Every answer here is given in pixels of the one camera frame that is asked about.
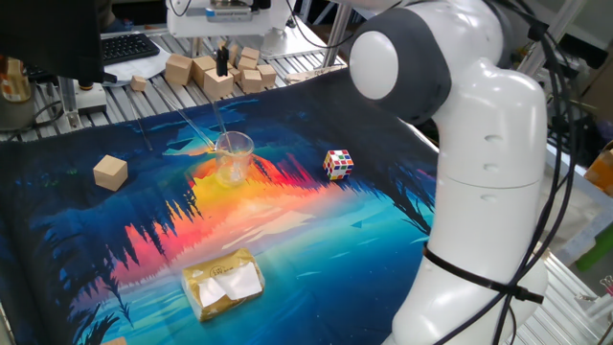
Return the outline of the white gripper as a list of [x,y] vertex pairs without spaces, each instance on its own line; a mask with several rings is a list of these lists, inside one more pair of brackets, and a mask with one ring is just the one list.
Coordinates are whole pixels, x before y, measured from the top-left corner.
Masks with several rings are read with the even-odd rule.
[[[167,0],[167,24],[174,37],[264,35],[283,29],[286,0]],[[216,73],[228,75],[229,51],[216,50]]]

